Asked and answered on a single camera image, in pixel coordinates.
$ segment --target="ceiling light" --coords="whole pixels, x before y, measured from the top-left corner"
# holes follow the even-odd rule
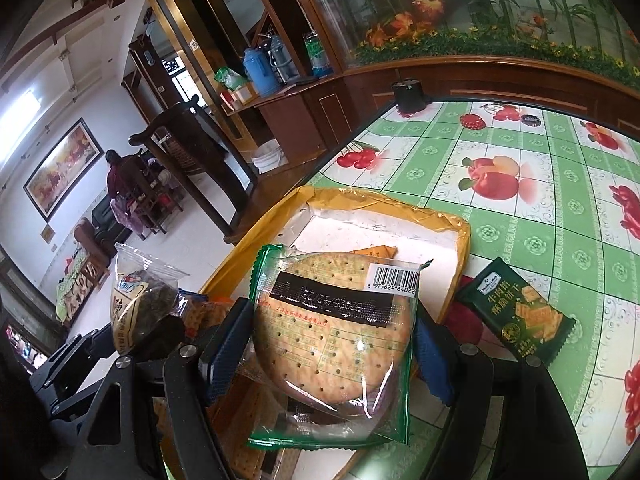
[[[22,134],[40,110],[31,90],[22,94],[0,118],[0,162],[6,160],[22,140]]]

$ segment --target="blue thermos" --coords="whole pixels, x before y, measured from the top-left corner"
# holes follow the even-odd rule
[[[263,52],[248,48],[244,51],[243,64],[260,97],[267,97],[280,89],[280,83]]]

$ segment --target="framed painting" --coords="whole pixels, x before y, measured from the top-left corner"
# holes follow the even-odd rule
[[[24,185],[24,190],[45,220],[49,220],[78,180],[104,152],[80,119],[47,153]]]

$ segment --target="bamboo mural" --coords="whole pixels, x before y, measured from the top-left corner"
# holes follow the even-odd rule
[[[640,42],[610,0],[317,0],[361,66],[476,54],[557,62],[640,90]]]

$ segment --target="round cracker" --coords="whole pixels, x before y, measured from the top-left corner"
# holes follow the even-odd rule
[[[313,254],[286,271],[328,285],[363,290],[372,263],[351,253]],[[398,369],[413,328],[408,298],[396,296],[392,319],[375,327],[258,297],[254,345],[260,366],[290,397],[340,404],[371,395]]]

